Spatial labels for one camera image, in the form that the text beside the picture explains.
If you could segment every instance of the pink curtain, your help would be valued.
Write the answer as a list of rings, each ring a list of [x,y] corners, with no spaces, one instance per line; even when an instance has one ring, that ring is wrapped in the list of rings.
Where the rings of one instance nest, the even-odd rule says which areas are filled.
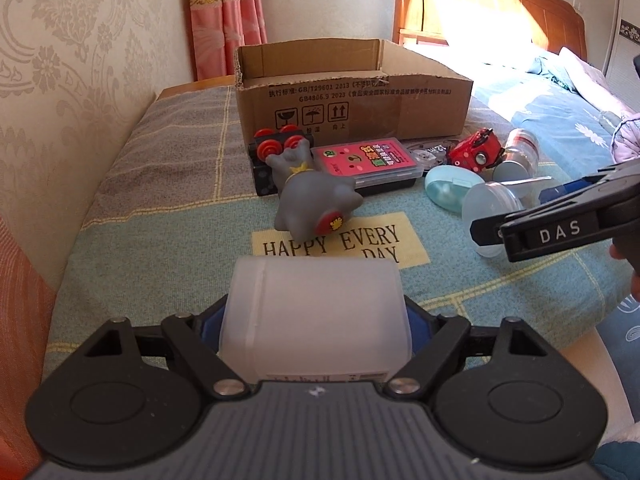
[[[198,80],[231,75],[234,49],[266,43],[261,0],[190,0]]]

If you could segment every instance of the red wheel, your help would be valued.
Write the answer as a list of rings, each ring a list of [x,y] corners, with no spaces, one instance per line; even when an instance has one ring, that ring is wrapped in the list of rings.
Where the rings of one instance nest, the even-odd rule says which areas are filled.
[[[292,135],[289,137],[289,139],[284,141],[284,147],[293,149],[298,145],[300,140],[304,138],[305,137],[303,137],[302,135]]]
[[[282,153],[282,144],[280,144],[276,139],[267,139],[264,142],[261,142],[258,145],[258,149],[256,150],[258,158],[261,161],[267,160],[269,155],[279,155]]]
[[[272,130],[271,128],[263,128],[261,130],[258,130],[254,134],[254,139],[257,139],[258,137],[264,137],[265,135],[273,135],[275,132],[276,130]]]
[[[281,127],[280,133],[281,134],[286,134],[286,133],[289,133],[289,132],[296,132],[299,129],[300,128],[296,124],[285,124],[283,127]]]

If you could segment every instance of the gray animal toy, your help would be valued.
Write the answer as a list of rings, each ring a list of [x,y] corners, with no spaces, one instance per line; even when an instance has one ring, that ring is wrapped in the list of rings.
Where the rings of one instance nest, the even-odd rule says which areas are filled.
[[[306,139],[265,162],[280,197],[274,228],[299,244],[337,231],[362,205],[354,178],[316,170]]]

